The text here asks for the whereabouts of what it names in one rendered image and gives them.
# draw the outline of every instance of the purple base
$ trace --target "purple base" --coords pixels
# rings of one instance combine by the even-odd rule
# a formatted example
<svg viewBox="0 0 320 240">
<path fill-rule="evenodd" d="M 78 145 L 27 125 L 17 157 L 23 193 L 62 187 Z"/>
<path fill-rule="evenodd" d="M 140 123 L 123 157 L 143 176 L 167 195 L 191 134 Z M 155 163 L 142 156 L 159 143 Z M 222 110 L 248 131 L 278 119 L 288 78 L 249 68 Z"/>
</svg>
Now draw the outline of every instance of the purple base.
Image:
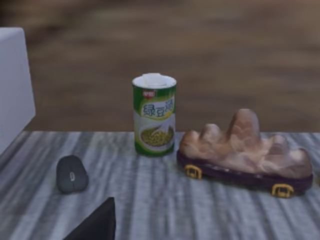
<svg viewBox="0 0 320 240">
<path fill-rule="evenodd" d="M 304 193 L 313 183 L 313 175 L 296 179 L 286 178 L 278 175 L 261 175 L 235 171 L 228 168 L 209 163 L 204 159 L 191 159 L 183 155 L 180 151 L 176 153 L 177 164 L 185 168 L 191 164 L 202 170 L 205 176 L 213 177 L 217 180 L 229 182 L 247 187 L 259 187 L 271 190 L 275 184 L 288 184 L 294 188 L 295 193 Z"/>
</svg>

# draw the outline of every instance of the wooden table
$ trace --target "wooden table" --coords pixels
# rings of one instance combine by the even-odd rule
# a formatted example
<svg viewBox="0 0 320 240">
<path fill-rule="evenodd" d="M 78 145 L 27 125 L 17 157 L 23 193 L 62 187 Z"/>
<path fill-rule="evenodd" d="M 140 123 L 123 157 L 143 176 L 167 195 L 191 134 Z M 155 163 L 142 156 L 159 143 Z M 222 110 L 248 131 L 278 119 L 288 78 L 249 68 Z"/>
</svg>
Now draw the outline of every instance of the wooden table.
<svg viewBox="0 0 320 240">
<path fill-rule="evenodd" d="M 319 171 L 320 133 L 283 134 L 309 150 Z M 90 183 L 62 195 L 56 165 L 71 154 L 83 160 Z M 282 199 L 191 179 L 174 153 L 136 154 L 131 132 L 23 132 L 0 157 L 0 239 L 62 239 L 108 197 L 115 197 L 116 240 L 320 239 L 318 186 Z"/>
</svg>

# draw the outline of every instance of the computer mouse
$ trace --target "computer mouse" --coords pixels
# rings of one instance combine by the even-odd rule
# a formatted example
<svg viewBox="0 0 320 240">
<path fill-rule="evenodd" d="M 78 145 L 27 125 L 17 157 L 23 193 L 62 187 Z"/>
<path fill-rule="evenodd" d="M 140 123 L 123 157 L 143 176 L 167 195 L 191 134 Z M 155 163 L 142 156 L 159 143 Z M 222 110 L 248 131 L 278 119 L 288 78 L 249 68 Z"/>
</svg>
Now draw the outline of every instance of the computer mouse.
<svg viewBox="0 0 320 240">
<path fill-rule="evenodd" d="M 61 158 L 56 166 L 56 186 L 63 194 L 81 192 L 89 183 L 87 171 L 77 156 Z"/>
</svg>

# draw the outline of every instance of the green can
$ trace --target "green can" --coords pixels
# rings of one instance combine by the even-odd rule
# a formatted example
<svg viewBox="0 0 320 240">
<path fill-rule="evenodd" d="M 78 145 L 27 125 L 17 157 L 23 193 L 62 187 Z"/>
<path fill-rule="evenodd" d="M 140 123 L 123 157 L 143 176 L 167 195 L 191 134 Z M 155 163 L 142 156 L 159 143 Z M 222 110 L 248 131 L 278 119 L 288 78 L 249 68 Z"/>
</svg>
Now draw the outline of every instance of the green can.
<svg viewBox="0 0 320 240">
<path fill-rule="evenodd" d="M 173 152 L 177 81 L 148 73 L 133 79 L 132 85 L 135 150 L 154 157 Z"/>
</svg>

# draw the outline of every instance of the can lid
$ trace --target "can lid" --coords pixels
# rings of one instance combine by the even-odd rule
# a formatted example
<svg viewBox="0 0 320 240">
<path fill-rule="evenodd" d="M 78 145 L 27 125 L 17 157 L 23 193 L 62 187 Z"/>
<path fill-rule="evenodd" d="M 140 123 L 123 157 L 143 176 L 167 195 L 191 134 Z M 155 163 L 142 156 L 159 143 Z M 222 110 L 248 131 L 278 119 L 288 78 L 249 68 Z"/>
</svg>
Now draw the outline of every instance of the can lid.
<svg viewBox="0 0 320 240">
<path fill-rule="evenodd" d="M 133 79 L 132 84 L 144 89 L 166 89 L 175 86 L 177 81 L 160 73 L 146 73 Z"/>
</svg>

